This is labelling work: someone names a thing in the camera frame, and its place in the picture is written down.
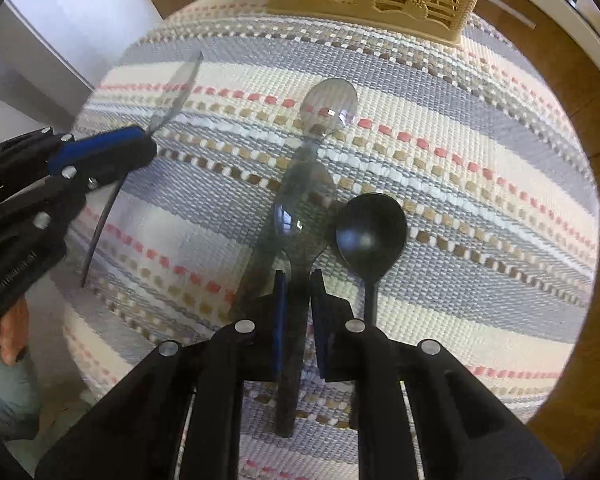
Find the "person left hand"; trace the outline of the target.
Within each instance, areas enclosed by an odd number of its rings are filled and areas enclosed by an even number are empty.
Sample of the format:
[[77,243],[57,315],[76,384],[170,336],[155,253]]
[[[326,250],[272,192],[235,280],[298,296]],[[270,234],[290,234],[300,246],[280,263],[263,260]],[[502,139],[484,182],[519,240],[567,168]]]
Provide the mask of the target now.
[[0,358],[14,366],[29,338],[29,309],[26,298],[20,297],[0,319]]

